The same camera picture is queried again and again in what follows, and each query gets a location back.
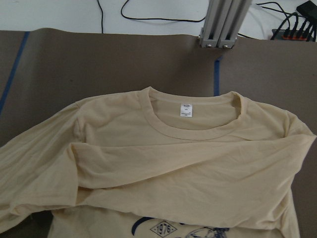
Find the cream long-sleeve printed shirt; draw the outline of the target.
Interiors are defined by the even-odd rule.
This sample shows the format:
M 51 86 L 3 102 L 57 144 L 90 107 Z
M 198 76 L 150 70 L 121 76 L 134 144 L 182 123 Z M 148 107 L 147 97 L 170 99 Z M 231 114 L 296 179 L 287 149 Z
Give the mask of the cream long-sleeve printed shirt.
M 50 210 L 51 238 L 297 238 L 291 184 L 315 141 L 236 92 L 86 98 L 0 149 L 0 230 Z

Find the grey aluminium frame post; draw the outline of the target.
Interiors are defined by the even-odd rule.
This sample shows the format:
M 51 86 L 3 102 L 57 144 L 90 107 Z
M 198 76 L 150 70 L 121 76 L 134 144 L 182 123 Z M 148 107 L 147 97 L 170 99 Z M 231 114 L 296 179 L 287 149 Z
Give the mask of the grey aluminium frame post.
M 251 0 L 211 0 L 199 35 L 202 48 L 231 49 Z

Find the black power strip with plugs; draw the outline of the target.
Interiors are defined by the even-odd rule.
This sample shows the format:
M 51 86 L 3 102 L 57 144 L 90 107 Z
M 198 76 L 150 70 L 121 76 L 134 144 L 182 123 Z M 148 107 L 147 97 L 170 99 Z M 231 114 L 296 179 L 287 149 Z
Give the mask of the black power strip with plugs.
M 296 7 L 295 12 L 286 13 L 277 29 L 273 29 L 270 40 L 301 42 L 317 41 L 317 5 L 308 0 Z

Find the brown table mat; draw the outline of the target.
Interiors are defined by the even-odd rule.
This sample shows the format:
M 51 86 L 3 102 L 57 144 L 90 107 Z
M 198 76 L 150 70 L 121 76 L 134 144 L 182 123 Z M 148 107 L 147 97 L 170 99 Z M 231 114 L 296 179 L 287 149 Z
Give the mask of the brown table mat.
M 140 91 L 185 97 L 236 92 L 296 115 L 316 136 L 291 184 L 299 238 L 317 235 L 317 70 L 313 44 L 239 39 L 202 48 L 189 35 L 70 33 L 50 28 L 0 33 L 0 148 L 86 98 Z M 0 232 L 49 238 L 50 210 Z

